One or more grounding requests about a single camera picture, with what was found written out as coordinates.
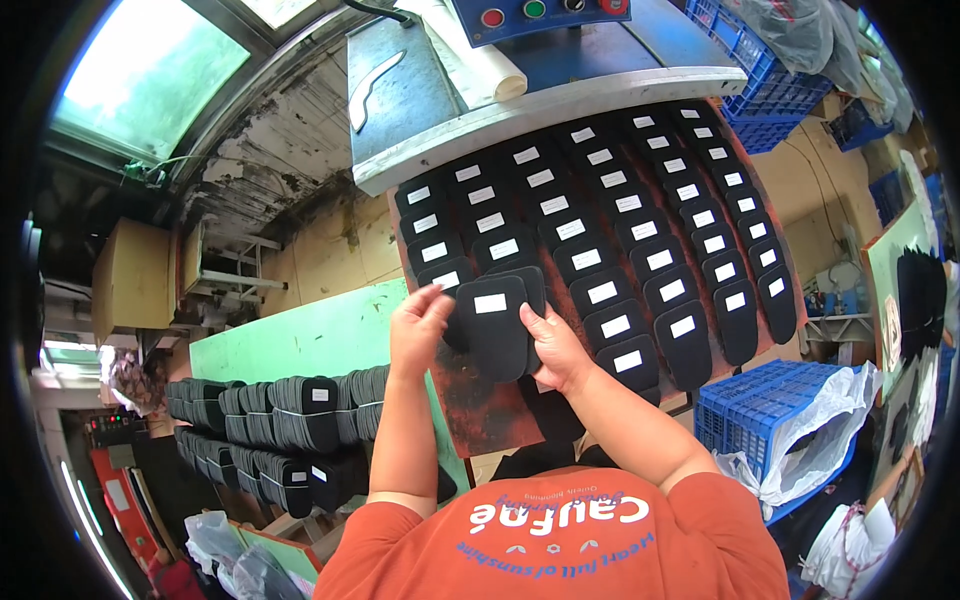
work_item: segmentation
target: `person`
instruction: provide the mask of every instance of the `person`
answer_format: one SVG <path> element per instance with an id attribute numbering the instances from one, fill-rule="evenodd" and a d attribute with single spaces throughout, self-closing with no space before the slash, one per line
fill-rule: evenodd
<path id="1" fill-rule="evenodd" d="M 596 367 L 549 306 L 543 317 L 520 307 L 542 362 L 534 377 L 566 397 L 619 468 L 491 481 L 437 511 L 424 375 L 453 304 L 426 286 L 392 317 L 370 495 L 315 600 L 789 597 L 756 498 L 681 425 Z"/>

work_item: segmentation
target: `blue machine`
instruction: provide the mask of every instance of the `blue machine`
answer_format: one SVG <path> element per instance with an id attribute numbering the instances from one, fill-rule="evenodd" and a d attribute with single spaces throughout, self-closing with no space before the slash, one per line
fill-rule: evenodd
<path id="1" fill-rule="evenodd" d="M 630 0 L 446 0 L 474 48 L 561 27 L 630 20 Z"/>

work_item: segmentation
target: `white label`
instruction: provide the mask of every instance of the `white label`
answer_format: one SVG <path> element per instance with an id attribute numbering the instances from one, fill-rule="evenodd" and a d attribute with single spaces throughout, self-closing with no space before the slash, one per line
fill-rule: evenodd
<path id="1" fill-rule="evenodd" d="M 598 285 L 595 288 L 587 290 L 587 295 L 590 296 L 591 304 L 596 304 L 597 302 L 602 302 L 608 298 L 613 298 L 616 296 L 616 284 L 612 281 L 608 281 L 603 285 Z"/>
<path id="2" fill-rule="evenodd" d="M 627 319 L 627 315 L 620 315 L 616 319 L 607 321 L 606 323 L 600 325 L 600 330 L 603 331 L 603 337 L 605 340 L 616 335 L 617 333 L 623 333 L 629 328 L 630 320 Z"/>
<path id="3" fill-rule="evenodd" d="M 704 250 L 707 251 L 707 254 L 713 254 L 718 250 L 723 250 L 727 247 L 727 244 L 723 241 L 722 235 L 717 235 L 716 237 L 711 237 L 709 240 L 704 240 Z"/>
<path id="4" fill-rule="evenodd" d="M 690 200 L 691 198 L 700 196 L 700 190 L 697 189 L 696 183 L 691 183 L 684 187 L 678 187 L 677 196 L 680 196 L 680 202 L 683 202 L 684 200 Z"/>
<path id="5" fill-rule="evenodd" d="M 670 333 L 673 334 L 673 339 L 676 340 L 685 333 L 693 331 L 695 326 L 696 325 L 693 323 L 693 315 L 690 315 L 689 317 L 684 317 L 683 319 L 680 319 L 676 323 L 670 325 Z"/>
<path id="6" fill-rule="evenodd" d="M 727 312 L 731 313 L 741 306 L 747 305 L 747 297 L 743 295 L 743 292 L 739 294 L 734 294 L 727 298 Z"/>
<path id="7" fill-rule="evenodd" d="M 726 265 L 716 269 L 713 272 L 717 276 L 717 281 L 724 281 L 736 275 L 736 269 L 733 266 L 733 263 L 729 262 Z"/>
<path id="8" fill-rule="evenodd" d="M 673 262 L 673 256 L 670 255 L 670 250 L 664 250 L 663 252 L 657 252 L 656 254 L 651 254 L 647 256 L 647 264 L 650 265 L 651 271 L 656 271 L 661 267 L 665 267 Z"/>
<path id="9" fill-rule="evenodd" d="M 777 251 L 771 248 L 767 252 L 764 252 L 760 255 L 760 266 L 766 267 L 775 260 L 777 260 Z"/>
<path id="10" fill-rule="evenodd" d="M 436 226 L 437 226 L 437 213 L 433 213 L 429 217 L 423 217 L 419 221 L 414 221 L 414 233 L 422 233 Z"/>
<path id="11" fill-rule="evenodd" d="M 713 222 L 714 222 L 714 219 L 713 219 L 712 210 L 705 210 L 703 212 L 698 212 L 697 214 L 693 215 L 693 225 L 697 229 L 703 227 L 704 225 L 709 225 Z"/>
<path id="12" fill-rule="evenodd" d="M 756 240 L 758 237 L 767 234 L 767 226 L 762 223 L 757 223 L 754 226 L 750 227 L 750 239 Z"/>
<path id="13" fill-rule="evenodd" d="M 560 236 L 560 241 L 569 239 L 574 235 L 578 235 L 586 231 L 587 228 L 584 227 L 584 222 L 580 219 L 576 221 L 570 221 L 566 225 L 561 225 L 557 228 L 557 235 Z"/>
<path id="14" fill-rule="evenodd" d="M 620 183 L 626 183 L 627 176 L 623 174 L 623 171 L 615 171 L 601 177 L 600 182 L 603 183 L 604 187 L 613 187 L 615 185 L 619 185 Z"/>
<path id="15" fill-rule="evenodd" d="M 585 139 L 590 139 L 595 136 L 591 128 L 586 128 L 584 130 L 579 130 L 578 132 L 573 132 L 570 134 L 570 138 L 573 140 L 574 144 L 579 144 Z"/>
<path id="16" fill-rule="evenodd" d="M 527 183 L 530 184 L 530 187 L 537 187 L 543 183 L 553 180 L 553 171 L 550 169 L 543 169 L 539 173 L 534 173 L 533 175 L 527 178 Z"/>
<path id="17" fill-rule="evenodd" d="M 536 158 L 540 158 L 540 151 L 537 150 L 537 146 L 531 146 L 523 152 L 518 152 L 514 155 L 514 162 L 516 164 L 523 164 L 524 162 L 530 162 Z"/>
<path id="18" fill-rule="evenodd" d="M 580 271 L 586 267 L 592 267 L 600 262 L 600 252 L 597 249 L 580 252 L 573 255 L 573 270 Z"/>
<path id="19" fill-rule="evenodd" d="M 472 167 L 461 169 L 455 173 L 457 181 L 466 181 L 480 175 L 480 165 L 475 164 Z"/>
<path id="20" fill-rule="evenodd" d="M 477 296 L 473 299 L 473 308 L 476 309 L 478 315 L 503 312 L 507 310 L 507 295 Z"/>
<path id="21" fill-rule="evenodd" d="M 490 257 L 493 260 L 499 260 L 504 256 L 509 256 L 511 254 L 516 254 L 520 252 L 520 248 L 516 246 L 516 238 L 512 237 L 506 242 L 500 242 L 490 246 Z"/>
<path id="22" fill-rule="evenodd" d="M 563 210 L 568 208 L 570 203 L 566 201 L 566 196 L 558 196 L 552 200 L 540 203 L 540 210 L 543 211 L 543 216 L 553 214 L 558 210 Z"/>
<path id="23" fill-rule="evenodd" d="M 783 277 L 781 277 L 780 279 L 777 279 L 776 281 L 774 281 L 773 283 L 771 283 L 771 284 L 767 287 L 767 289 L 770 290 L 770 298 L 772 298 L 773 296 L 776 296 L 777 294 L 779 294 L 780 292 L 782 292 L 782 291 L 783 291 L 783 288 L 784 288 L 784 286 L 783 286 Z"/>
<path id="24" fill-rule="evenodd" d="M 640 358 L 640 350 L 634 350 L 629 354 L 617 356 L 613 359 L 613 368 L 616 370 L 616 372 L 624 372 L 642 364 L 643 359 Z"/>
<path id="25" fill-rule="evenodd" d="M 682 158 L 674 158 L 673 160 L 667 160 L 663 163 L 663 168 L 666 169 L 667 173 L 676 173 L 677 171 L 682 171 L 686 168 L 686 163 Z"/>
<path id="26" fill-rule="evenodd" d="M 610 154 L 610 150 L 604 148 L 603 150 L 598 150 L 588 154 L 587 160 L 590 161 L 590 164 L 600 164 L 601 162 L 613 160 L 613 155 Z"/>
<path id="27" fill-rule="evenodd" d="M 663 301 L 672 300 L 685 292 L 684 281 L 682 279 L 677 279 L 673 283 L 668 283 L 660 288 L 660 297 L 663 298 Z"/>
<path id="28" fill-rule="evenodd" d="M 423 262 L 430 262 L 441 256 L 446 256 L 446 242 L 424 248 L 420 251 L 420 254 L 423 255 Z"/>
<path id="29" fill-rule="evenodd" d="M 424 198 L 429 198 L 429 197 L 430 197 L 430 186 L 425 185 L 419 190 L 416 190 L 407 194 L 407 203 L 416 204 L 419 201 L 423 200 Z"/>
<path id="30" fill-rule="evenodd" d="M 656 150 L 657 148 L 666 148 L 670 145 L 670 142 L 666 141 L 665 135 L 661 135 L 660 137 L 647 139 L 647 145 L 650 146 L 650 150 Z"/>
<path id="31" fill-rule="evenodd" d="M 619 198 L 616 200 L 616 211 L 617 212 L 627 212 L 628 210 L 633 210 L 634 208 L 640 208 L 642 204 L 640 203 L 640 197 L 636 194 L 633 196 L 627 196 L 626 198 Z"/>
<path id="32" fill-rule="evenodd" d="M 488 185 L 482 189 L 478 189 L 475 192 L 470 192 L 467 194 L 467 199 L 470 200 L 471 204 L 479 204 L 485 200 L 489 200 L 496 196 L 496 192 L 493 191 L 493 186 Z"/>
<path id="33" fill-rule="evenodd" d="M 483 219 L 477 220 L 477 230 L 479 230 L 481 233 L 484 233 L 485 231 L 496 229 L 504 223 L 503 213 L 494 212 L 494 214 L 489 217 L 484 217 Z"/>
<path id="34" fill-rule="evenodd" d="M 729 185 L 730 187 L 743 183 L 743 177 L 740 176 L 739 172 L 728 173 L 727 175 L 723 176 L 723 179 L 727 180 L 727 185 Z"/>
<path id="35" fill-rule="evenodd" d="M 654 221 L 641 223 L 636 227 L 630 228 L 630 233 L 634 235 L 634 240 L 639 242 L 640 240 L 646 239 L 651 235 L 657 235 L 657 223 Z"/>
<path id="36" fill-rule="evenodd" d="M 456 271 L 451 271 L 446 275 L 434 277 L 433 283 L 439 283 L 440 285 L 443 286 L 444 289 L 446 289 L 448 287 L 453 287 L 454 285 L 460 285 L 460 277 L 457 276 Z"/>

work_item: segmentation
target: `blue plastic crate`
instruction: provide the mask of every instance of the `blue plastic crate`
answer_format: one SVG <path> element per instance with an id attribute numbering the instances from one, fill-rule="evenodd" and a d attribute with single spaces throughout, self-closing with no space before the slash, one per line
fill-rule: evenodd
<path id="1" fill-rule="evenodd" d="M 730 115 L 806 116 L 833 87 L 822 75 L 787 71 L 773 50 L 720 0 L 686 0 L 685 12 L 747 74 L 743 93 L 724 98 Z"/>

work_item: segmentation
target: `black insole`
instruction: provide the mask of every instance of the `black insole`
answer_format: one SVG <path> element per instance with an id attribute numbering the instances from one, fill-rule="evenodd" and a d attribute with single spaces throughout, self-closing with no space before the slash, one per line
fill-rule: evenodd
<path id="1" fill-rule="evenodd" d="M 597 365 L 628 390 L 660 406 L 660 363 L 649 334 L 634 336 L 597 352 Z"/>
<path id="2" fill-rule="evenodd" d="M 739 366 L 756 355 L 756 296 L 749 279 L 713 293 L 720 347 L 727 362 Z"/>
<path id="3" fill-rule="evenodd" d="M 581 319 L 633 296 L 627 274 L 620 267 L 610 267 L 570 284 L 570 297 Z"/>
<path id="4" fill-rule="evenodd" d="M 519 315 L 526 301 L 518 276 L 471 281 L 457 290 L 457 312 L 473 365 L 494 382 L 516 381 L 526 371 L 530 334 Z"/>
<path id="5" fill-rule="evenodd" d="M 777 344 L 786 344 L 797 331 L 797 306 L 793 299 L 793 277 L 786 265 L 780 265 L 756 280 L 760 302 L 770 325 L 770 336 Z"/>
<path id="6" fill-rule="evenodd" d="M 636 298 L 588 315 L 584 319 L 584 330 L 595 352 L 650 331 Z"/>
<path id="7" fill-rule="evenodd" d="M 657 317 L 654 332 L 678 390 L 690 392 L 709 381 L 713 359 L 707 334 L 707 314 L 699 300 Z"/>

